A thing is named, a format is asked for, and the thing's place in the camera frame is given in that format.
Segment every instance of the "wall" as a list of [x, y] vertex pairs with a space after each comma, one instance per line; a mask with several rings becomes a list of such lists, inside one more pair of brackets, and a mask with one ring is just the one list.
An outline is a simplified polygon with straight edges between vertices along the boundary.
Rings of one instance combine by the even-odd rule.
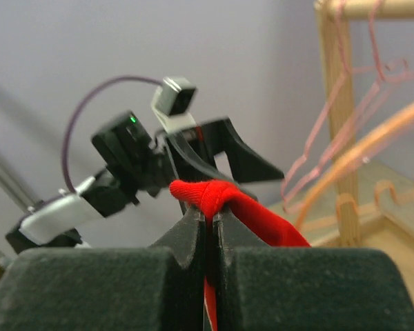
[[[311, 0], [0, 1], [0, 151], [40, 197], [63, 187], [61, 137], [78, 100], [125, 73], [189, 78], [199, 87], [197, 120], [229, 116], [250, 146], [285, 171], [324, 102]], [[152, 93], [120, 86], [87, 109], [73, 139], [75, 183], [104, 165], [89, 142], [104, 121], [131, 109], [148, 130], [158, 128]], [[327, 141], [325, 130], [316, 151]], [[278, 183], [250, 188], [263, 203], [279, 200]], [[139, 198], [138, 208], [85, 225], [86, 240], [147, 245], [180, 218], [167, 192]], [[3, 231], [16, 219], [10, 204], [0, 198]]]
[[[410, 69], [414, 70], [414, 22], [379, 22], [376, 24], [377, 42], [383, 61], [390, 61], [396, 58], [406, 58]], [[363, 64], [373, 62], [371, 56], [371, 44], [368, 38], [368, 26], [362, 24], [362, 57]], [[364, 94], [373, 82], [373, 75], [366, 75], [357, 84], [357, 96]], [[363, 134], [370, 132], [372, 128], [383, 120], [389, 118], [405, 105], [414, 101], [414, 81], [405, 83], [386, 102], [364, 128]], [[401, 172], [407, 177], [414, 177], [414, 128], [401, 136], [398, 140], [378, 154], [377, 158], [391, 168]]]

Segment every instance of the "wooden pole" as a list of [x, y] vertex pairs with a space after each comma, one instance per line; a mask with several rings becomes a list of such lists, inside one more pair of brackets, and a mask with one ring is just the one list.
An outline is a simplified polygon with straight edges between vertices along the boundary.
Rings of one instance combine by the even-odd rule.
[[[344, 6], [344, 19], [368, 19], [377, 0], [348, 0]], [[337, 14], [340, 0], [328, 3], [327, 13], [332, 19]], [[376, 13], [377, 19], [414, 19], [414, 0], [385, 0]]]
[[[332, 2], [336, 1], [319, 0], [315, 2], [322, 70], [327, 98], [343, 70], [343, 65], [337, 48], [337, 27], [335, 21], [328, 16], [328, 6], [332, 4]], [[346, 61], [351, 68], [351, 36], [347, 21], [342, 23], [341, 33]], [[346, 120], [351, 116], [354, 107], [353, 80], [351, 76], [348, 76], [328, 114], [331, 139], [334, 139]], [[351, 138], [340, 150], [339, 154], [333, 158], [333, 163], [336, 162], [340, 155], [353, 147], [354, 144], [355, 137]], [[357, 172], [354, 171], [338, 180], [336, 188], [338, 194], [350, 194], [357, 203]], [[359, 220], [357, 215], [349, 205], [345, 204], [341, 210], [341, 218], [342, 222], [339, 224], [339, 231], [341, 234], [342, 245], [357, 245], [359, 243]]]

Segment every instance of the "orange hanger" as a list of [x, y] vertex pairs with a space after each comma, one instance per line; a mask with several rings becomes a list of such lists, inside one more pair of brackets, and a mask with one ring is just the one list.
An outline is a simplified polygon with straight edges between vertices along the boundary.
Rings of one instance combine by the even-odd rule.
[[392, 136], [414, 124], [414, 103], [401, 109], [397, 114], [372, 130], [350, 150], [345, 152], [333, 167], [308, 191], [301, 210], [296, 218], [295, 227], [300, 230], [304, 219], [314, 202], [336, 180], [353, 169], [362, 157], [388, 141]]

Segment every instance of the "red cloth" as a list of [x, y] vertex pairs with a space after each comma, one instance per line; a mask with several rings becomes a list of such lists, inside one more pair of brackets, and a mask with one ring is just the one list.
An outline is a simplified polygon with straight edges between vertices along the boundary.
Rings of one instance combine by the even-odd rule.
[[[209, 229], [212, 228], [213, 216], [227, 203], [233, 214], [268, 245], [310, 246], [291, 223], [251, 199], [232, 183], [185, 183], [178, 180], [170, 184], [170, 192], [175, 198], [197, 206], [206, 216]], [[207, 279], [204, 281], [204, 298], [210, 324], [213, 331], [217, 331], [215, 288]]]

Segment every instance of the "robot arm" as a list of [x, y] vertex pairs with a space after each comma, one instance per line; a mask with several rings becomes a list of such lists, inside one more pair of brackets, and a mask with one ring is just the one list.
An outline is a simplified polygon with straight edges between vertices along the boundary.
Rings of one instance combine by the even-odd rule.
[[[182, 78], [165, 78], [158, 87], [152, 110], [165, 132], [161, 146], [156, 140], [154, 145], [132, 112], [100, 128], [92, 144], [106, 167], [78, 185], [75, 192], [61, 192], [57, 198], [30, 210], [6, 236], [15, 251], [82, 245], [77, 226], [117, 214], [130, 203], [139, 204], [136, 196], [140, 190], [155, 198], [175, 179], [230, 181], [256, 199], [240, 183], [284, 178], [281, 170], [241, 140], [230, 119], [198, 126], [188, 112], [195, 93], [196, 88]], [[217, 170], [214, 156], [220, 152], [227, 154], [233, 178]]]

